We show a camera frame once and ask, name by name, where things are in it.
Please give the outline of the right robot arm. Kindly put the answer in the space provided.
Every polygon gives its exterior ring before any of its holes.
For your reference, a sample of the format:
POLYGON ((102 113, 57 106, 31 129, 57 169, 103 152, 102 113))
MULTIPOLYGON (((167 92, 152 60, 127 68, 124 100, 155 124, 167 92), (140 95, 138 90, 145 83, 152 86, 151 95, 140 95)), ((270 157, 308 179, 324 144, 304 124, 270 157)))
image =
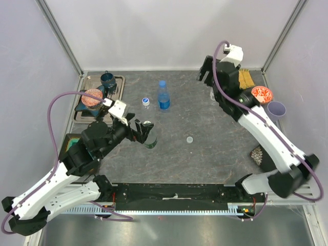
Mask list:
POLYGON ((240 88, 239 65, 208 55, 197 79, 213 89, 214 98, 223 111, 259 142, 266 154, 262 162, 273 165, 262 174, 249 174, 240 179, 240 186, 234 190, 235 197, 242 202, 260 192, 273 192, 281 198, 292 194, 300 197, 296 191, 314 177, 319 159, 293 145, 251 92, 240 88))

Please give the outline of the red-label clear bottle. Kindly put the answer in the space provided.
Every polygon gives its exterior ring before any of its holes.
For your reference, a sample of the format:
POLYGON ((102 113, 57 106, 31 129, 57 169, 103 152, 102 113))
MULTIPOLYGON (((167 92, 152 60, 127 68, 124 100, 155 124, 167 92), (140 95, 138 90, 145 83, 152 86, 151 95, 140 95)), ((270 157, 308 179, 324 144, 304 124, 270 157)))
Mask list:
POLYGON ((213 89, 210 90, 210 99, 215 101, 214 91, 213 89))

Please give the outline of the green-label Cestbon bottle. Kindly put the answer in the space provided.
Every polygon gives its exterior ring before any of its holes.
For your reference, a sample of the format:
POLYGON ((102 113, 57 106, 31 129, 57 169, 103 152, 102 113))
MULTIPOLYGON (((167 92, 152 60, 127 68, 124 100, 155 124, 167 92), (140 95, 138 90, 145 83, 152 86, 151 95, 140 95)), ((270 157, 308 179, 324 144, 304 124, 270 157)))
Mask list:
POLYGON ((156 144, 157 144, 157 135, 156 135, 154 129, 152 128, 150 130, 150 132, 148 133, 148 137, 145 140, 145 142, 143 143, 143 145, 148 149, 153 149, 153 148, 155 148, 156 144))

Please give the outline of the white bottle cap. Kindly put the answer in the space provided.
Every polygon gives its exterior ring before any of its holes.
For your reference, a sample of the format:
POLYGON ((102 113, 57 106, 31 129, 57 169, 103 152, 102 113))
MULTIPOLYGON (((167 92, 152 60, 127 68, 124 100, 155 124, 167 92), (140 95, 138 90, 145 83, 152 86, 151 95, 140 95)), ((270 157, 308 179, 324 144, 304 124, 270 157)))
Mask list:
POLYGON ((189 143, 189 144, 191 144, 191 143, 193 142, 193 137, 188 136, 188 137, 186 138, 186 142, 189 143))

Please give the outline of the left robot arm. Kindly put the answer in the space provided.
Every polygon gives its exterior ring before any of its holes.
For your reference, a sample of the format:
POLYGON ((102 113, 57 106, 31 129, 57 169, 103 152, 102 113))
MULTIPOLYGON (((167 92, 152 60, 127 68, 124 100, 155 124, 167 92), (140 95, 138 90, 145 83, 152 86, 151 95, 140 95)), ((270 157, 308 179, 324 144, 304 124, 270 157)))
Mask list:
POLYGON ((127 122, 116 118, 112 126, 102 121, 92 122, 79 135, 78 142, 61 156, 45 177, 22 195, 5 197, 2 206, 7 215, 1 225, 2 232, 29 236, 71 207, 84 202, 111 199, 113 186, 105 175, 95 176, 74 191, 61 195, 58 192, 89 171, 97 169, 100 161, 124 139, 144 143, 154 125, 136 119, 136 129, 132 129, 129 120, 134 116, 129 113, 127 122))

